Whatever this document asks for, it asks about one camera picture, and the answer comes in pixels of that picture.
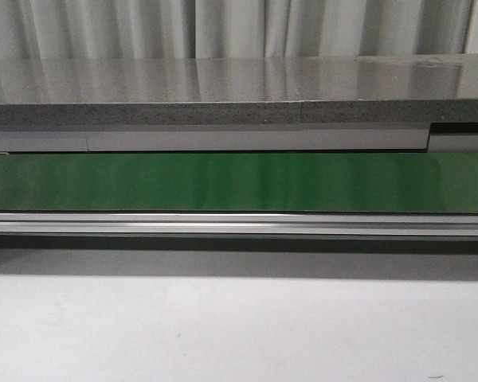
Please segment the green conveyor belt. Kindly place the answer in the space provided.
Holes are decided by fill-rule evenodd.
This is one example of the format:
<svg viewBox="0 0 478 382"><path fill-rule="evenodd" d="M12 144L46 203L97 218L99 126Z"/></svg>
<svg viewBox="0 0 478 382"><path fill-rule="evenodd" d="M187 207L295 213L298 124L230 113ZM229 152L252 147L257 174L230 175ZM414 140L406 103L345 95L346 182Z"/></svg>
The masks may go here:
<svg viewBox="0 0 478 382"><path fill-rule="evenodd" d="M478 153L0 155L0 211L478 213Z"/></svg>

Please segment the white pleated curtain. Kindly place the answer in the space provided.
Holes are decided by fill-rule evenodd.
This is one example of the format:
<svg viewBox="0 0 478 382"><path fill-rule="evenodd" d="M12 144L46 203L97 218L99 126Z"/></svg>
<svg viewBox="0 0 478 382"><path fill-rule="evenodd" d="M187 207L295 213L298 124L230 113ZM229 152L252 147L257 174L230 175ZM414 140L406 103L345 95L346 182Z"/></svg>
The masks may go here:
<svg viewBox="0 0 478 382"><path fill-rule="evenodd" d="M470 1L0 1L0 59L462 53Z"/></svg>

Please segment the grey conveyor rear rail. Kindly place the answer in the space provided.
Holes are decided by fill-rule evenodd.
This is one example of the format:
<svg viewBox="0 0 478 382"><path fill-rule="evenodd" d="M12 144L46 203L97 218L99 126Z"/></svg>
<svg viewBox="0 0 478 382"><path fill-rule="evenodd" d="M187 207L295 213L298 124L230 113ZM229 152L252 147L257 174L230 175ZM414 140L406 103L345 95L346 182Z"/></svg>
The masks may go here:
<svg viewBox="0 0 478 382"><path fill-rule="evenodd" d="M0 153L478 151L478 123L0 125Z"/></svg>

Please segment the aluminium conveyor front rail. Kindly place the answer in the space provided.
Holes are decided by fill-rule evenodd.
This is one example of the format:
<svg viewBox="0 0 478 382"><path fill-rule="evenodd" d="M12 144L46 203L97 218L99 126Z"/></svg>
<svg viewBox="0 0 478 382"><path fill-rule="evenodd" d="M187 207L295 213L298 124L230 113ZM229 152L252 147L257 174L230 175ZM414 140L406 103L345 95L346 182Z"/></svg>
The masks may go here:
<svg viewBox="0 0 478 382"><path fill-rule="evenodd" d="M478 239L478 214L0 212L5 234Z"/></svg>

